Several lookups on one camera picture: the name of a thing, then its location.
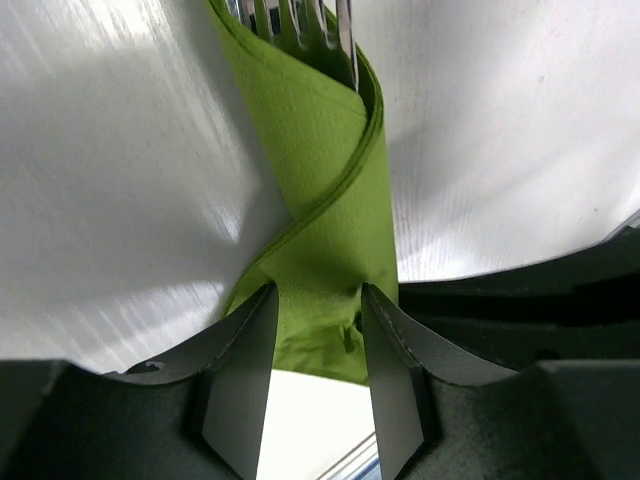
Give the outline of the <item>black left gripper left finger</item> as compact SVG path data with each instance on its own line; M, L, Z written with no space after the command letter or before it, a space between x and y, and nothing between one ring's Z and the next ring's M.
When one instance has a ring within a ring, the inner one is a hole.
M226 318L123 373L1 365L5 479L252 479L278 317L266 285Z

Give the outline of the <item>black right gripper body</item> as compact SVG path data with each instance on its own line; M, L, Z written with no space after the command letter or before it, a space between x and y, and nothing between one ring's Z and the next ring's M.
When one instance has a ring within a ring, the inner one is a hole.
M639 356L639 232L541 263L405 283L399 306L465 350L521 370L542 360Z

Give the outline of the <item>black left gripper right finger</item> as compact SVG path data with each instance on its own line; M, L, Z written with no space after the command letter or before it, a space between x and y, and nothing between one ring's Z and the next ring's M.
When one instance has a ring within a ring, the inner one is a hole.
M514 371L362 291L385 479L635 479L637 360L543 361Z

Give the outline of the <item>green paper napkin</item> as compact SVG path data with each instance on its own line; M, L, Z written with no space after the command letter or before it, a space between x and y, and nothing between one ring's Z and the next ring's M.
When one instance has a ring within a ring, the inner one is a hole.
M365 384L360 288L398 295L380 83L365 57L350 89L260 39L224 2L210 11L293 217L241 275L226 311L274 283L274 367Z

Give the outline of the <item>aluminium mounting rail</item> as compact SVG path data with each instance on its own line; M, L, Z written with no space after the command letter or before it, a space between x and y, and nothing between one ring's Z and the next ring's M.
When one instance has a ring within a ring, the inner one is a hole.
M322 473L318 480L381 480L376 434L372 433Z

